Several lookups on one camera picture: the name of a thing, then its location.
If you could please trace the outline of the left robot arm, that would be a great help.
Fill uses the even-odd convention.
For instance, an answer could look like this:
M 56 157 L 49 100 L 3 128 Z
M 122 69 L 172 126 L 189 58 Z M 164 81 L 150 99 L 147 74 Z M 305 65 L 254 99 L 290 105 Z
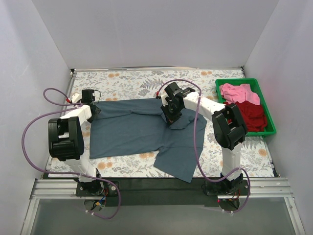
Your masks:
M 60 118 L 48 121 L 48 147 L 52 157 L 64 162 L 73 172 L 78 173 L 77 182 L 82 190 L 98 196 L 104 186 L 95 178 L 100 177 L 98 169 L 93 167 L 88 157 L 84 157 L 85 143 L 81 126 L 92 123 L 101 110 L 94 104 L 95 90 L 85 89 L 67 99 L 69 104 L 82 106 L 68 112 Z

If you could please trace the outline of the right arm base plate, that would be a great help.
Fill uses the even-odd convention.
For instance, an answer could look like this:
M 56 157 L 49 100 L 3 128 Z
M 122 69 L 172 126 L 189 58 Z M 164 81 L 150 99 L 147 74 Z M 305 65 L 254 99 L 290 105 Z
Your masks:
M 205 181 L 202 184 L 201 189 L 207 196 L 246 196 L 248 193 L 248 182 L 247 180 L 243 180 L 237 186 L 228 188 L 222 182 L 211 183 L 209 181 Z

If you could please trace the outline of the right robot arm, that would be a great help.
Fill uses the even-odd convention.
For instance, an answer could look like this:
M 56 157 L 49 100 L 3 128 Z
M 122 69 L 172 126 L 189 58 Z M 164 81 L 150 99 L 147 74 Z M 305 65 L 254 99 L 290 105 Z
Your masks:
M 182 110 L 195 111 L 213 123 L 214 137 L 222 148 L 223 167 L 219 179 L 205 177 L 205 189 L 211 194 L 231 194 L 240 191 L 240 185 L 246 174 L 241 168 L 241 149 L 247 135 L 247 126 L 239 107 L 224 105 L 202 97 L 199 86 L 182 89 L 177 80 L 170 80 L 161 86 L 164 92 L 157 91 L 156 98 L 161 99 L 161 109 L 168 125 L 174 124 Z

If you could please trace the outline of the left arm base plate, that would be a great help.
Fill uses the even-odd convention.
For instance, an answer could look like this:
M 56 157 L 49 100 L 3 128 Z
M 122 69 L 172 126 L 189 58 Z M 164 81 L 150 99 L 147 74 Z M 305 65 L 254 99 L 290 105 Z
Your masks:
M 113 181 L 115 186 L 108 182 L 94 180 L 92 182 L 78 182 L 75 195 L 78 197 L 86 196 L 117 196 L 117 188 L 119 188 L 119 182 Z

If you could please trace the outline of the blue grey t shirt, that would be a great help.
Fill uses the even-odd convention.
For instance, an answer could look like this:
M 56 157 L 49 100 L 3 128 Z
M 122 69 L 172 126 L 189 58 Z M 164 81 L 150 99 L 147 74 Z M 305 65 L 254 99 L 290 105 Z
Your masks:
M 101 112 L 91 123 L 89 157 L 125 156 L 159 151 L 154 167 L 191 182 L 203 150 L 207 121 L 195 111 L 182 110 L 181 118 L 168 126 L 161 101 L 133 99 L 101 101 Z

